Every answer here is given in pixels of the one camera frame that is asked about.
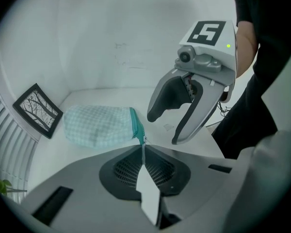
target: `black frame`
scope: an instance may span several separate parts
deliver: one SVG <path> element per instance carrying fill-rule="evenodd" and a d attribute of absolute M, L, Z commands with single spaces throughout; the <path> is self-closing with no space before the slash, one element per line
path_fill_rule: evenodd
<path fill-rule="evenodd" d="M 50 130 L 46 131 L 39 124 L 37 124 L 27 113 L 20 107 L 20 104 L 26 99 L 28 95 L 30 95 L 34 90 L 37 90 L 38 93 L 43 97 L 43 99 L 55 110 L 58 115 L 54 119 Z M 51 139 L 53 133 L 59 123 L 60 119 L 63 116 L 63 112 L 45 95 L 45 93 L 41 90 L 37 83 L 35 83 L 32 87 L 30 87 L 23 95 L 20 96 L 19 99 L 13 104 L 13 108 L 24 118 L 35 130 L 40 132 L 42 135 Z"/>

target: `black slot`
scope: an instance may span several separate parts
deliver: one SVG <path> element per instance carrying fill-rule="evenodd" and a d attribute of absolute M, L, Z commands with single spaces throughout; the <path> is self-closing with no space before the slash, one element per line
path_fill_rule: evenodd
<path fill-rule="evenodd" d="M 72 189 L 60 186 L 34 213 L 40 222 L 50 225 L 61 207 L 64 205 Z"/>
<path fill-rule="evenodd" d="M 160 204 L 159 204 L 159 214 L 158 214 L 157 222 L 155 226 L 159 228 L 160 230 L 162 230 L 180 221 L 181 219 L 178 216 L 168 213 L 166 205 L 161 195 Z"/>
<path fill-rule="evenodd" d="M 211 164 L 208 168 L 219 171 L 219 172 L 223 172 L 223 173 L 230 173 L 230 171 L 232 170 L 231 167 L 219 166 L 215 164 Z"/>

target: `black sleeve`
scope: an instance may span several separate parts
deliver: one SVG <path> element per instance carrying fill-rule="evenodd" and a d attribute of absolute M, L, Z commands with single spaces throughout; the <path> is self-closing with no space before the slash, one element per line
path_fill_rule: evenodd
<path fill-rule="evenodd" d="M 247 0 L 235 0 L 236 3 L 236 15 L 237 15 L 237 26 L 240 21 L 252 22 L 249 6 Z"/>

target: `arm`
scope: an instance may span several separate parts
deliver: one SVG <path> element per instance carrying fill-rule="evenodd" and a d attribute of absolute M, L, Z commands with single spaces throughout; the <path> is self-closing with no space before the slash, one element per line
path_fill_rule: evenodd
<path fill-rule="evenodd" d="M 238 78 L 251 66 L 258 51 L 258 43 L 247 0 L 235 0 L 235 4 L 238 26 L 236 33 Z"/>
<path fill-rule="evenodd" d="M 240 21 L 236 33 L 237 41 L 237 78 L 246 72 L 251 66 L 258 51 L 258 43 L 254 27 L 251 22 Z"/>

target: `white radiator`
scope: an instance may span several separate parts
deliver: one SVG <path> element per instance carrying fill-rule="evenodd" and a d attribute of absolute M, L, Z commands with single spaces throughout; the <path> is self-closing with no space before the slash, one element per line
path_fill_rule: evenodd
<path fill-rule="evenodd" d="M 15 121 L 0 96 L 0 179 L 12 188 L 27 190 L 27 181 L 37 141 Z M 20 203 L 26 192 L 8 193 Z"/>

